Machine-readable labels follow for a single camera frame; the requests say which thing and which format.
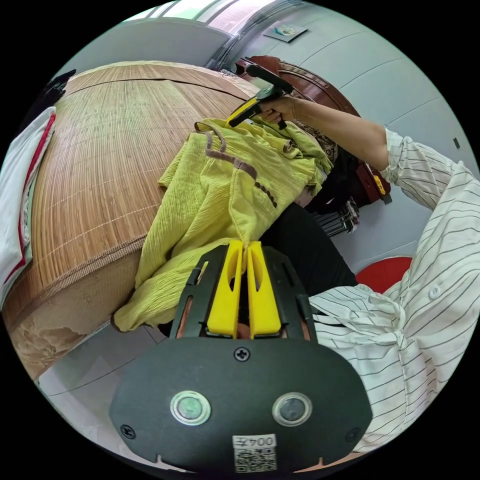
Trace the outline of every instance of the black bag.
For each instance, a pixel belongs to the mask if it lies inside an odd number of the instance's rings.
[[[20,135],[42,112],[55,105],[60,98],[62,98],[65,93],[64,88],[67,85],[67,82],[70,77],[73,77],[76,73],[77,70],[71,70],[67,73],[62,73],[48,82],[26,114],[15,134],[15,137]]]
[[[357,184],[358,159],[338,146],[338,153],[331,172],[305,210],[311,214],[333,214],[339,212],[350,200],[355,198]]]

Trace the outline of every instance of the white striped blouse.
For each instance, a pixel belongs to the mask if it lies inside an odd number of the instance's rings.
[[[480,315],[480,182],[462,162],[386,133],[382,176],[433,210],[410,269],[384,294],[358,285],[310,298],[327,314],[315,315],[318,343],[351,363],[370,400],[373,419],[358,453],[394,439],[426,410]]]

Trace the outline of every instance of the red stool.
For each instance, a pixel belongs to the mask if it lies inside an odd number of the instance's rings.
[[[412,258],[409,256],[385,258],[364,268],[356,275],[356,281],[367,285],[378,294],[383,294],[402,279],[411,263]]]

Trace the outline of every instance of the yellow gripper fingers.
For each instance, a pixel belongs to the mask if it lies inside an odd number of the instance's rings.
[[[278,334],[282,323],[259,241],[252,242],[247,250],[247,284],[250,338]]]
[[[243,243],[240,240],[231,241],[208,316],[207,328],[210,334],[237,338],[242,253]]]

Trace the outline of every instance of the wall picture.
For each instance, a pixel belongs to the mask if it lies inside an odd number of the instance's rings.
[[[263,32],[263,35],[266,37],[272,37],[273,39],[282,40],[282,42],[290,43],[307,30],[308,28],[305,28],[304,26],[277,21],[269,26]]]

